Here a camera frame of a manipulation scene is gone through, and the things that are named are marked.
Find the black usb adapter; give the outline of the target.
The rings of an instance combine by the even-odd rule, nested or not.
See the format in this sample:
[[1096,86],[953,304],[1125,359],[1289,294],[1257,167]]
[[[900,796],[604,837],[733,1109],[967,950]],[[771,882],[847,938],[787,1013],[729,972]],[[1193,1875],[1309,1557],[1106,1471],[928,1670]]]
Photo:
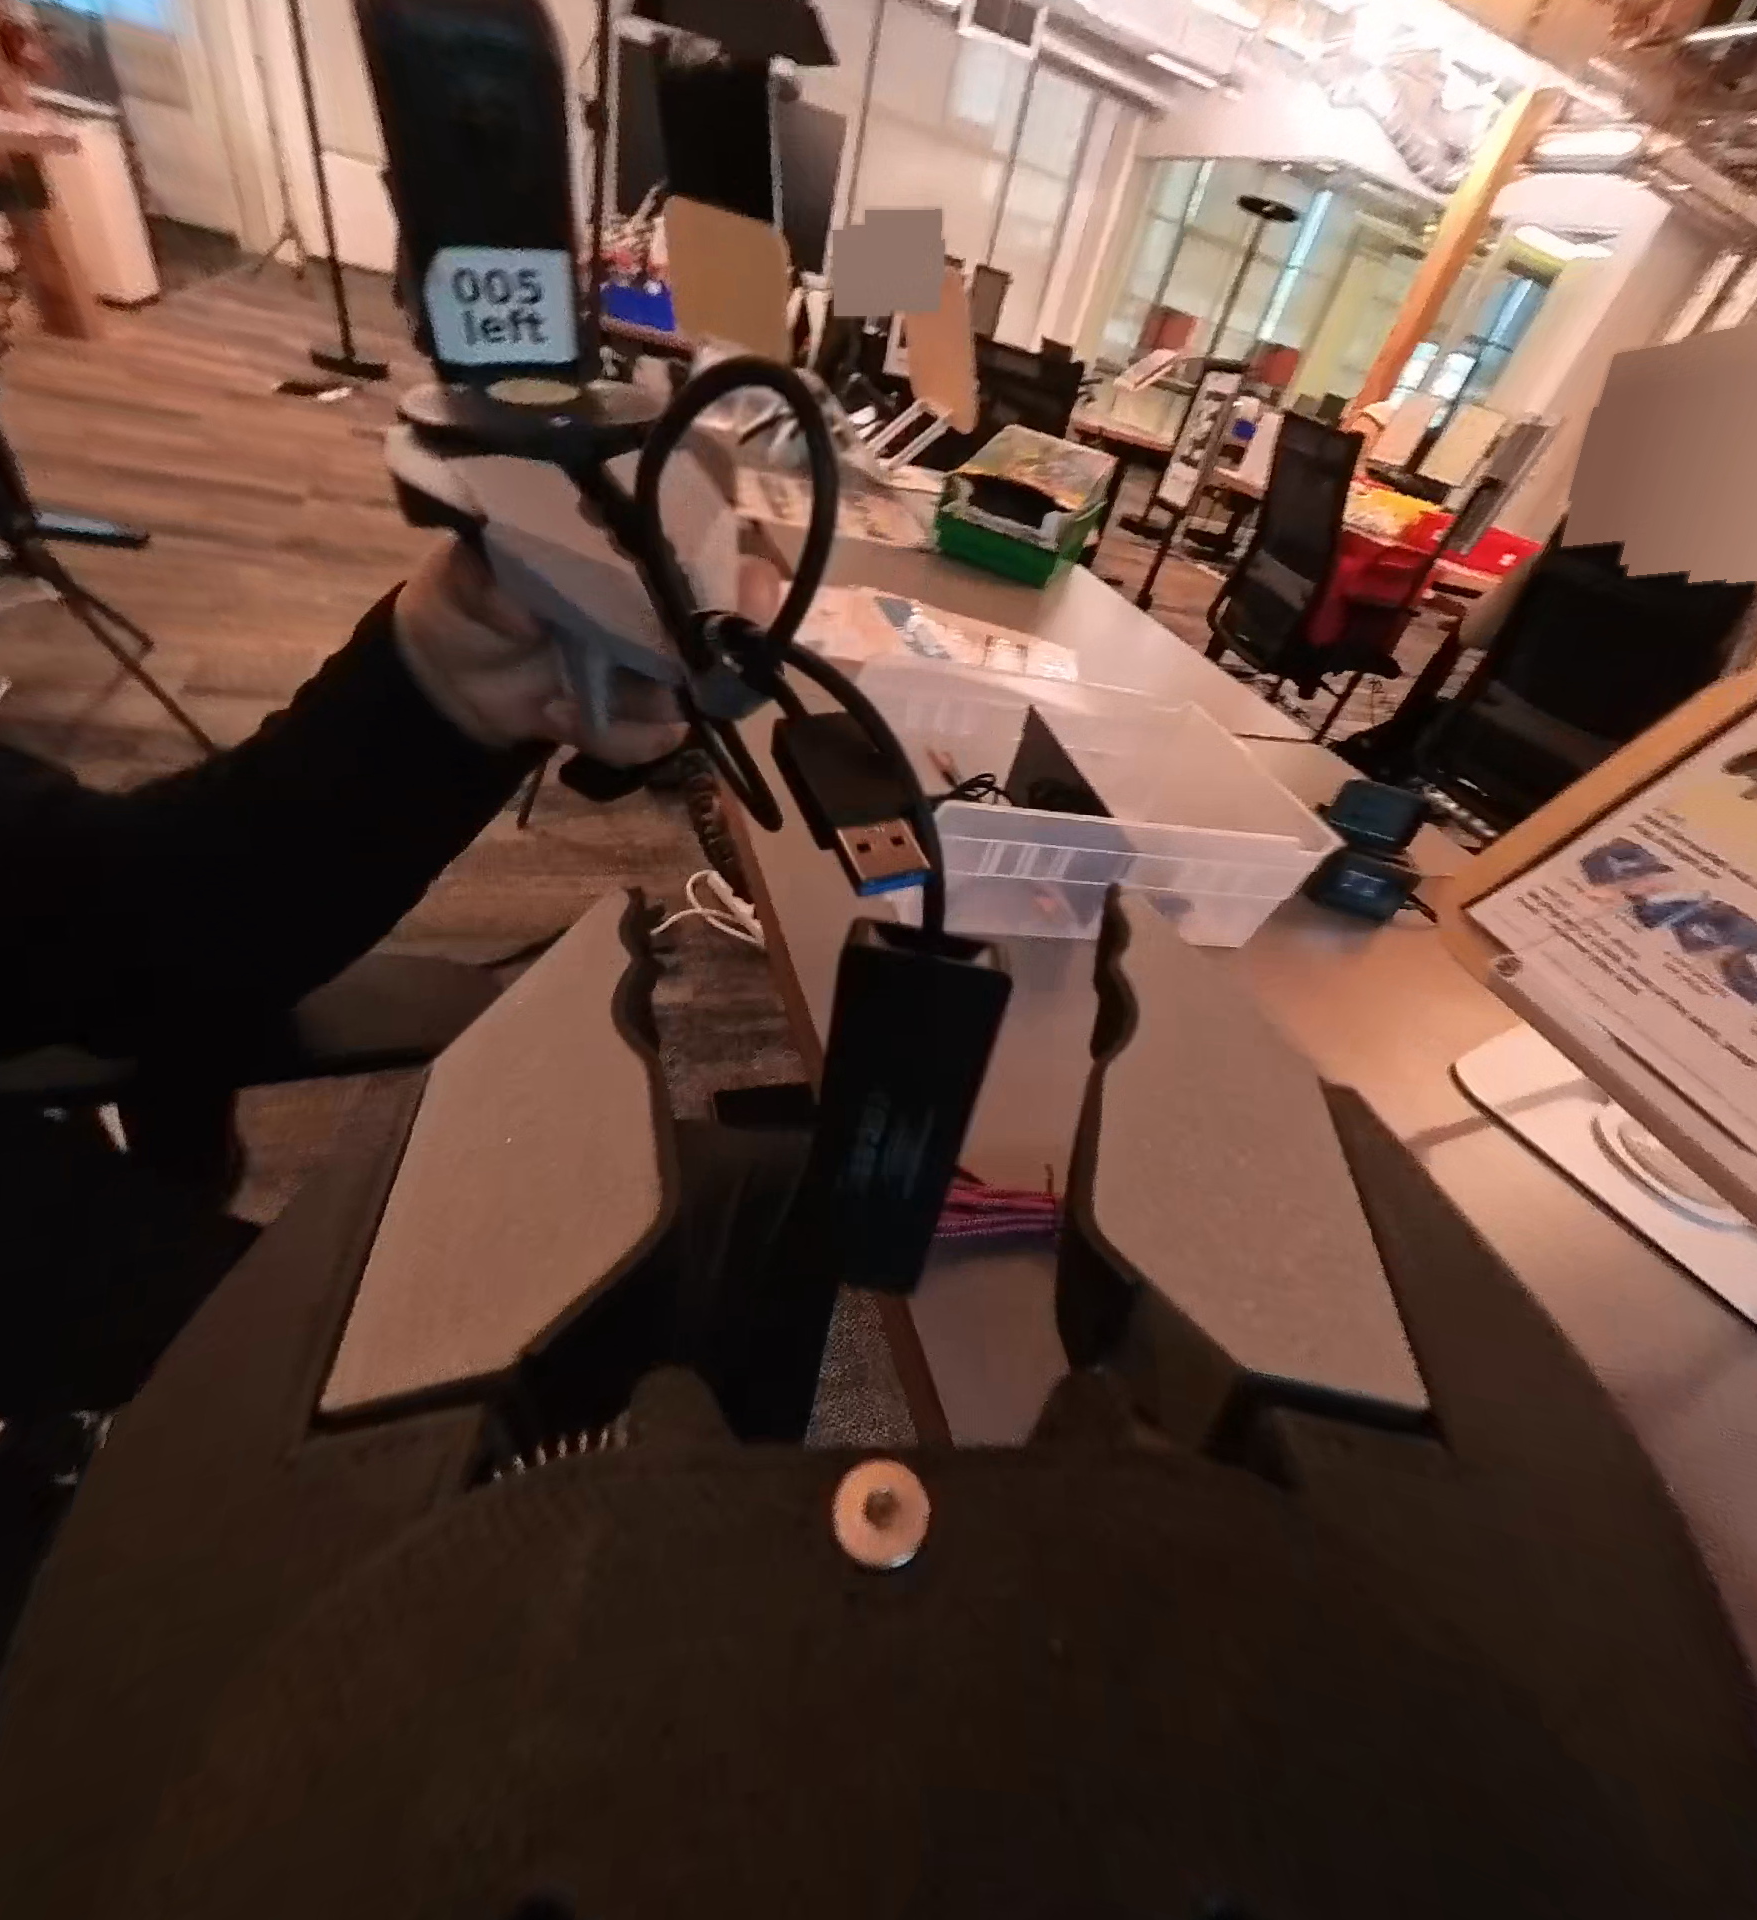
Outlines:
[[[665,529],[663,481],[701,417],[763,392],[793,417],[811,477],[799,557],[777,611],[696,603]],[[930,1259],[960,1149],[1008,1005],[999,951],[947,927],[947,861],[912,754],[863,685],[801,628],[842,515],[842,456],[808,379],[760,354],[715,359],[648,428],[632,481],[633,551],[675,659],[699,751],[763,830],[787,823],[742,721],[773,710],[778,777],[817,850],[857,898],[917,893],[917,921],[857,916],[837,970],[809,1161],[817,1237],[853,1287],[912,1291]]]

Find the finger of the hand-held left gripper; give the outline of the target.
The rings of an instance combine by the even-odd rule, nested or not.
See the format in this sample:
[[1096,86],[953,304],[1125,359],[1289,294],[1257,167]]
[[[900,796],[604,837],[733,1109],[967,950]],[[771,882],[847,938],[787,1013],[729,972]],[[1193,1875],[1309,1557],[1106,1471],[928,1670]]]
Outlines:
[[388,446],[387,470],[412,523],[479,549],[505,597],[556,644],[570,685],[687,682],[638,561],[557,468]]
[[655,519],[694,611],[744,611],[741,521],[724,456],[673,449],[658,470]]

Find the person's left forearm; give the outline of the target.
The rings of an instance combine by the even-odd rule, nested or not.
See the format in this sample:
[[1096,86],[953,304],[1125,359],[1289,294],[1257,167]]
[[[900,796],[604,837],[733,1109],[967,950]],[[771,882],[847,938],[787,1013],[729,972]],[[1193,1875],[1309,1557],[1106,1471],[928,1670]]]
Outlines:
[[435,697],[387,595],[248,740],[102,789],[0,742],[0,1061],[130,1061],[288,1009],[502,811],[533,738]]

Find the person's left hand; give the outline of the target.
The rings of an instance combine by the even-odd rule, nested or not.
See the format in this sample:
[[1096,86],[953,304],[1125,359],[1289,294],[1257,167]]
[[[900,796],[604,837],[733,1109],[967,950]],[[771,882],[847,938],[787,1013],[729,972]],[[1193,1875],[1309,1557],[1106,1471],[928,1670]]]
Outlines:
[[556,637],[494,581],[462,540],[440,540],[392,606],[412,679],[465,738],[487,748],[567,748],[609,765],[646,765],[687,738],[675,697],[646,676],[610,685],[602,719],[577,699]]

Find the black office chair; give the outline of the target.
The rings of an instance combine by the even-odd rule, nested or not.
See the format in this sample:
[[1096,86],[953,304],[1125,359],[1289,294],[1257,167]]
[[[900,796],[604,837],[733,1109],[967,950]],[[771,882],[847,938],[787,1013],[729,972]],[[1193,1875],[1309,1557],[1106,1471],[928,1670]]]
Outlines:
[[1633,573],[1616,542],[1553,529],[1335,752],[1490,841],[1717,681],[1756,603],[1754,583]]
[[1249,545],[1205,611],[1203,656],[1229,657],[1313,697],[1341,676],[1335,710],[1364,679],[1396,679],[1429,556],[1346,523],[1362,437],[1287,413],[1276,435]]

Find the blue banner leaflet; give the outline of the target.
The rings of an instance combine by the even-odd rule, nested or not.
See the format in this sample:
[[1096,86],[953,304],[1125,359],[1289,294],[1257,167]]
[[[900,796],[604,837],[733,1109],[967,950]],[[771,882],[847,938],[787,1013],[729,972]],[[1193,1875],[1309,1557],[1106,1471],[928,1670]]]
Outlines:
[[1003,676],[1083,679],[1080,656],[1066,644],[937,609],[888,588],[817,588],[796,639],[847,670],[877,657],[909,656]]

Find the white cabinet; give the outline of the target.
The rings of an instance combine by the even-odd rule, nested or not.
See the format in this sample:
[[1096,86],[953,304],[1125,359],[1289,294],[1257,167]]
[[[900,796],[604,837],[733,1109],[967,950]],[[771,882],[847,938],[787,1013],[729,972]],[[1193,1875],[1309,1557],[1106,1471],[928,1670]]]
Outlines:
[[57,112],[53,119],[70,144],[50,153],[47,172],[72,227],[86,286],[102,305],[154,304],[161,280],[122,123],[111,112]]

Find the black computer monitor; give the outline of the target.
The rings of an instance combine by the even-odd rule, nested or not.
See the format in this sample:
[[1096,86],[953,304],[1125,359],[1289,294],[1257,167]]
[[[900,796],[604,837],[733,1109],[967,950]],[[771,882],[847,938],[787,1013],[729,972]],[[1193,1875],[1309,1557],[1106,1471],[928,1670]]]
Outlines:
[[847,123],[773,65],[694,61],[666,35],[617,35],[610,202],[622,217],[685,197],[773,227],[820,275]]

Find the marker sign on stand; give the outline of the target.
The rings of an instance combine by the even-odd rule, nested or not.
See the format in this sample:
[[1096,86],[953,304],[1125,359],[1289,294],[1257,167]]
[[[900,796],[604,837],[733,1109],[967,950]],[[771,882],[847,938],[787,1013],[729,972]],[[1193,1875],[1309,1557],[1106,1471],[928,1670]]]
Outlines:
[[1154,540],[1132,603],[1154,609],[1154,588],[1163,561],[1172,556],[1197,496],[1210,481],[1229,437],[1240,397],[1246,394],[1249,363],[1246,359],[1203,359],[1199,376],[1186,397],[1178,431],[1154,484],[1151,502],[1126,519],[1126,529]]

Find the wooden side table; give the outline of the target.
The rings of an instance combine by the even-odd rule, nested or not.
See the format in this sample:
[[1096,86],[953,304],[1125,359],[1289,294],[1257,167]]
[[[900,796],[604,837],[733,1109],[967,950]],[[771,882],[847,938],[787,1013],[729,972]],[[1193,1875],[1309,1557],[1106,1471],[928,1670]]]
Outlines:
[[73,149],[76,137],[50,119],[0,108],[0,217],[11,227],[32,301],[45,331],[92,339],[98,300],[48,169],[53,154]]

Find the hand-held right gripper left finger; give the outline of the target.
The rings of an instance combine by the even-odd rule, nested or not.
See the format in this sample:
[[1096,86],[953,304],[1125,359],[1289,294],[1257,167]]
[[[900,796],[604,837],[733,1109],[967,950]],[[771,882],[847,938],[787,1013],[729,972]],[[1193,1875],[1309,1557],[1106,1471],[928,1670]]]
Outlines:
[[599,898],[432,1065],[314,1412],[472,1405],[658,1244],[673,1112],[639,890]]

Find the black floor lamp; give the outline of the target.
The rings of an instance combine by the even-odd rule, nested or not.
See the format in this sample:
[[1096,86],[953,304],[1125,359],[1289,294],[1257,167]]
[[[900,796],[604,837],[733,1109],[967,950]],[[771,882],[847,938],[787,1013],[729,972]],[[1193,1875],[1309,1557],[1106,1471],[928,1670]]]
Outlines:
[[1226,292],[1223,300],[1218,301],[1207,338],[1202,347],[1202,361],[1205,364],[1213,364],[1223,355],[1223,341],[1225,341],[1226,328],[1231,324],[1235,305],[1240,304],[1240,295],[1249,277],[1249,268],[1254,266],[1259,257],[1265,235],[1268,233],[1268,228],[1291,227],[1299,221],[1299,206],[1286,199],[1243,192],[1235,197],[1235,206],[1246,215],[1249,227],[1247,227],[1246,241],[1242,244],[1242,254],[1231,271]]

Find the green storage bin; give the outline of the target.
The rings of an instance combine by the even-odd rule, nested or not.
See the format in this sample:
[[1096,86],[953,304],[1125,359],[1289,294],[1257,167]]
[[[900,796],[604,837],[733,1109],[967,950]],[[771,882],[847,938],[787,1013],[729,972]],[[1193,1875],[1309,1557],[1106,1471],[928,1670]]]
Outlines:
[[1099,446],[1007,423],[943,475],[934,547],[954,563],[1046,588],[1102,529],[1115,472]]

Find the printed instruction sheet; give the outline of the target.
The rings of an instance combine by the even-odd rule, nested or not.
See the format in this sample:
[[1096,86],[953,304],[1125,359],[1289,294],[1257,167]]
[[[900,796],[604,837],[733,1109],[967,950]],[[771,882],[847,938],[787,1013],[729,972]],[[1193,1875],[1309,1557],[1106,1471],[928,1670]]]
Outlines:
[[1757,1225],[1757,676],[1547,803],[1458,881],[1445,929]]

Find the tan display board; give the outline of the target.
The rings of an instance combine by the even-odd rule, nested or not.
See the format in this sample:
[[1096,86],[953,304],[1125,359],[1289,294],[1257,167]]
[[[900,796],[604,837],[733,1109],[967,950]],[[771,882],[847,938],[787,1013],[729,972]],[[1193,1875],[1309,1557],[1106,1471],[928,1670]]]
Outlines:
[[957,305],[897,316],[906,383],[914,406],[958,433],[977,430],[977,347],[967,292]]
[[1757,672],[1503,834],[1438,925],[1516,1017],[1466,1099],[1757,1328]]
[[661,227],[673,331],[694,346],[724,346],[793,361],[793,255],[771,224],[693,197],[671,194]]

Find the black charging case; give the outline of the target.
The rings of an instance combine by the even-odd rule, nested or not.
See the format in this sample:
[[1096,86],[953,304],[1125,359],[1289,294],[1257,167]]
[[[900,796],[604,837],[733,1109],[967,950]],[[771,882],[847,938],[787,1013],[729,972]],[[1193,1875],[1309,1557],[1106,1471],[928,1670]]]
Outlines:
[[1321,806],[1335,844],[1305,881],[1303,898],[1346,918],[1390,925],[1401,914],[1437,921],[1424,874],[1409,857],[1427,805],[1409,786],[1353,777]]

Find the translucent plastic storage bin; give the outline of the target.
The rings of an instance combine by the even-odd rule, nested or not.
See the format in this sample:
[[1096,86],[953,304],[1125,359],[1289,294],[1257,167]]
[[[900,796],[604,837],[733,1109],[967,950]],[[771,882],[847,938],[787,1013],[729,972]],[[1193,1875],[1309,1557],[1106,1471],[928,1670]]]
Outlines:
[[1091,938],[1117,885],[1146,895],[1185,942],[1242,947],[1335,844],[1320,811],[1192,702],[909,656],[867,661],[863,690],[924,786],[928,746],[1003,781],[1034,704],[1110,806],[1110,819],[940,806],[957,934]]

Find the white stand base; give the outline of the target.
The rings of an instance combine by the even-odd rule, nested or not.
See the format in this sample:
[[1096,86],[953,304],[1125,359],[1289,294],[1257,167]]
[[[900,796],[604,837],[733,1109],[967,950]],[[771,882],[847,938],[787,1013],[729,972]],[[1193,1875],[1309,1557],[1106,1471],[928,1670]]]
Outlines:
[[1757,1227],[1529,1026],[1452,1068],[1487,1118],[1757,1331]]

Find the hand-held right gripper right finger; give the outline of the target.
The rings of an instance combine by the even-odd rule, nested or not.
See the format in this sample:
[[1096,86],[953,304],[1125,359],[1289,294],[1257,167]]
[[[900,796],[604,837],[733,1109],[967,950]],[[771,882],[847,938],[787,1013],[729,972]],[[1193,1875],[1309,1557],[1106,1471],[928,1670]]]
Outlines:
[[1223,950],[1113,886],[1066,1176],[1058,1326],[1174,1444],[1268,1410],[1390,1433],[1432,1423],[1318,1068]]

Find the wooden pillar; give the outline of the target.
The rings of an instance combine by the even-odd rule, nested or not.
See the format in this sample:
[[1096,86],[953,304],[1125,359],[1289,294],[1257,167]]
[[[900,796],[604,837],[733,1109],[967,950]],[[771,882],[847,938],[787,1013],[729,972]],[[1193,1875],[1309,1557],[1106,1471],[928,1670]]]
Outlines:
[[1390,397],[1411,352],[1430,335],[1445,301],[1472,262],[1499,192],[1532,153],[1538,137],[1558,122],[1563,104],[1563,86],[1529,88],[1498,115],[1493,127],[1477,144],[1463,177],[1438,215],[1432,244],[1401,300],[1389,335],[1346,409],[1344,426],[1348,430],[1357,428],[1372,404]]

